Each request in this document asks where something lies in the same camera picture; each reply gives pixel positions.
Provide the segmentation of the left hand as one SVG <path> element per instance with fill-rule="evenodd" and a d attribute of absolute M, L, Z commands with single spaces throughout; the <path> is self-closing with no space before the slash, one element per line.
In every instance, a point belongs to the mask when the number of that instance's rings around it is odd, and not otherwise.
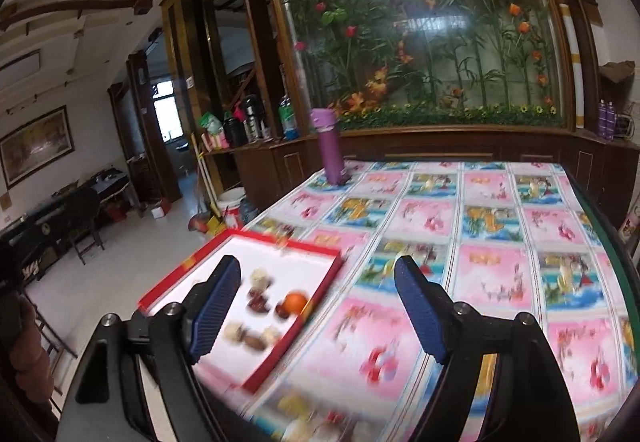
<path fill-rule="evenodd" d="M 41 332 L 36 325 L 36 311 L 21 295 L 21 333 L 17 336 L 9 360 L 15 370 L 15 381 L 30 402 L 44 404 L 51 399 L 54 380 L 49 356 L 41 345 Z"/>

